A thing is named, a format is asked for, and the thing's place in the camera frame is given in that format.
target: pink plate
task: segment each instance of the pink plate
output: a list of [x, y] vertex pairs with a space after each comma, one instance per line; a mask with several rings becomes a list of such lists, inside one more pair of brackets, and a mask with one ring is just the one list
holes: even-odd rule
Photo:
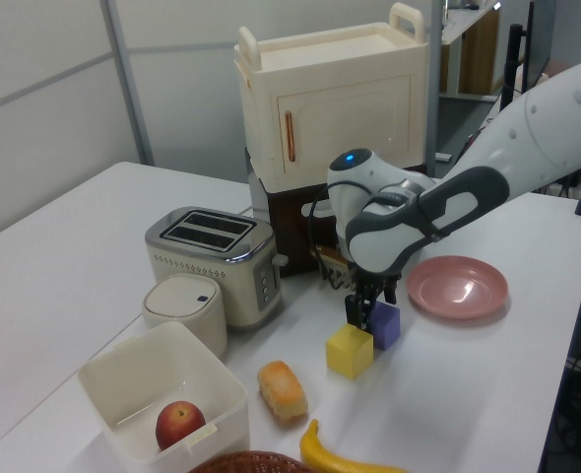
[[476, 318], [499, 309], [507, 281], [498, 270], [465, 256], [429, 258], [407, 279], [409, 297], [421, 308], [448, 318]]

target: yellow cube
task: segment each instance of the yellow cube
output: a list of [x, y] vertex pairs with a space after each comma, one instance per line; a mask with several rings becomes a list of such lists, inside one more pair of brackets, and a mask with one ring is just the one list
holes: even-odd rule
[[326, 342], [326, 363], [354, 379], [373, 363], [373, 336], [347, 323]]

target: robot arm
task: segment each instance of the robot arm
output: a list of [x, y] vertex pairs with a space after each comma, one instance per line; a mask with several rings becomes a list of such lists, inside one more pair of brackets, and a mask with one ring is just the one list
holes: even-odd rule
[[341, 155], [328, 185], [341, 251], [359, 270], [349, 323], [366, 329], [385, 281], [398, 279], [416, 251], [580, 168], [581, 64], [504, 109], [438, 184], [368, 150]]

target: purple cube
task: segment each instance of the purple cube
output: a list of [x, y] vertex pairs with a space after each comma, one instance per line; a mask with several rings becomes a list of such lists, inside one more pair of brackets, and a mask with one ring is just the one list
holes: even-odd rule
[[369, 316], [369, 333], [373, 335], [374, 348], [387, 350], [400, 336], [400, 310], [376, 301], [376, 307]]

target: yellow banana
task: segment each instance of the yellow banana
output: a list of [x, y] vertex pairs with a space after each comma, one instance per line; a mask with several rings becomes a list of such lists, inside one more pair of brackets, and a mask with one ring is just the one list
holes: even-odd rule
[[335, 455], [321, 444], [318, 431], [319, 423], [313, 419], [299, 441], [299, 451], [303, 462], [319, 473], [407, 473], [401, 468], [360, 463]]

